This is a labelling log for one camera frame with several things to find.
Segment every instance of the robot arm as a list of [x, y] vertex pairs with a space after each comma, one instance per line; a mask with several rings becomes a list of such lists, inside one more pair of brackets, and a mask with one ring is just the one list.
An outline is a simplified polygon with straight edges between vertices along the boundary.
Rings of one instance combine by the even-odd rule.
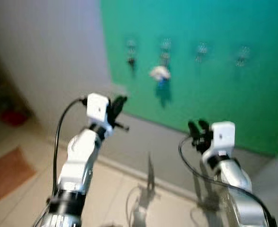
[[68, 144], [68, 157], [58, 179], [58, 192], [49, 201], [42, 227], [80, 227], [92, 170], [102, 141], [113, 134], [114, 127], [128, 130], [116, 122], [127, 98], [119, 96], [112, 104], [107, 97], [92, 93], [87, 97], [90, 126]]
[[[232, 158], [235, 140], [235, 125], [232, 122], [218, 122], [209, 127], [205, 121], [199, 121], [202, 133], [193, 122], [188, 126], [193, 138], [192, 145], [202, 154], [202, 162], [209, 165], [218, 180], [251, 192], [249, 176]], [[233, 189], [223, 194], [224, 203], [231, 226], [265, 227], [262, 206], [253, 198]]]

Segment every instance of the green backdrop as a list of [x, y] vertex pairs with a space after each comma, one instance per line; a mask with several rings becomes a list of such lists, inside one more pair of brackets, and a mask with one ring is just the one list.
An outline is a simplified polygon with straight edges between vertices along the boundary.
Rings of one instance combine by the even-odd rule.
[[[229, 120], [238, 146], [278, 154], [278, 0], [102, 0], [101, 11], [112, 80], [129, 91], [127, 113], [180, 131], [189, 119]], [[164, 38], [171, 80], [159, 88], [149, 72]], [[200, 42], [208, 46], [202, 63]], [[237, 67], [243, 45], [250, 56]]]

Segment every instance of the tile floor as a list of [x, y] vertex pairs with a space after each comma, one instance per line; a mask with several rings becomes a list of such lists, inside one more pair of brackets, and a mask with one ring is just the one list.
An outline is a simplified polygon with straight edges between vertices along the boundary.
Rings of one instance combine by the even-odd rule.
[[[20, 146], [24, 156], [37, 170], [37, 174], [0, 200], [0, 227], [29, 227], [45, 206], [51, 193], [53, 145], [38, 123], [30, 119], [19, 128], [0, 123], [0, 156]], [[66, 159], [60, 149], [58, 166]], [[90, 191], [82, 215], [83, 227], [104, 227], [112, 224], [127, 226], [125, 202], [129, 191], [138, 184], [146, 185], [111, 167], [96, 163]], [[192, 201], [157, 189], [146, 219], [147, 227], [207, 227], [202, 210]], [[137, 195], [130, 197], [131, 207]]]

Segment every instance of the red object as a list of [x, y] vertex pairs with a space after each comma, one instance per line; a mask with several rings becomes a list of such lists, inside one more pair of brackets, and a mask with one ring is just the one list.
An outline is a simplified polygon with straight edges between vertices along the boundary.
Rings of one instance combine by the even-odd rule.
[[6, 110], [1, 113], [0, 120], [10, 126], [16, 127], [22, 125], [27, 120], [27, 116], [14, 110]]

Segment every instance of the orange mat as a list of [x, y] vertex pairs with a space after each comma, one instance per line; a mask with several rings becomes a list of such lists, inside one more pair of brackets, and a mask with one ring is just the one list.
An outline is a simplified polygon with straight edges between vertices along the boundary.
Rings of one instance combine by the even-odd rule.
[[35, 173], [33, 167], [23, 158], [19, 148], [0, 157], [0, 199], [14, 191]]

